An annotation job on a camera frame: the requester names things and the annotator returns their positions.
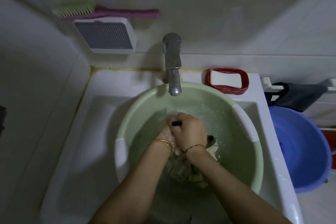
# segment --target soap dish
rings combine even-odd
[[[240,74],[241,76],[241,88],[235,88],[235,87],[231,87],[231,86],[226,86],[226,85],[212,85],[210,83],[210,72],[211,71],[217,71],[220,73],[228,73],[228,74]],[[233,94],[233,95],[242,95],[245,93],[245,91],[249,88],[249,77],[247,75],[247,73],[241,69],[236,69],[236,68],[211,68],[208,69],[206,75],[205,75],[205,79],[204,79],[204,83],[207,86],[210,86],[216,90],[221,91],[224,94]]]

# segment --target white sink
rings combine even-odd
[[[128,108],[142,92],[162,84],[158,72],[97,72],[86,89],[41,209],[42,223],[87,223],[118,185],[114,141]],[[182,72],[201,83],[200,72]],[[303,223],[300,206],[278,144],[258,74],[249,74],[245,94],[229,95],[250,116],[264,157],[259,195],[293,223]]]

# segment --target gray grille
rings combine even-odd
[[[92,49],[132,49],[123,23],[75,22],[74,25]]]

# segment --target thin bracelet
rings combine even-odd
[[[173,145],[172,145],[169,141],[167,141],[167,140],[163,140],[163,139],[154,139],[153,141],[151,141],[151,142],[147,145],[147,147],[148,147],[152,142],[155,142],[155,141],[163,141],[163,142],[166,142],[166,143],[170,146],[170,155],[173,154]]]
[[[199,146],[199,145],[200,145],[200,146],[203,146],[204,149],[206,149],[204,145],[196,144],[196,145],[193,145],[193,146],[189,147],[189,148],[188,148],[187,150],[185,150],[185,151],[183,151],[183,150],[181,150],[181,151],[182,151],[184,154],[186,154],[188,150],[190,150],[191,148],[193,148],[193,147],[195,147],[195,146]]]

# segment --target faucet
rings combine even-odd
[[[168,33],[162,39],[166,63],[166,82],[168,82],[168,92],[172,96],[178,96],[182,92],[179,74],[181,42],[181,37],[175,33]]]

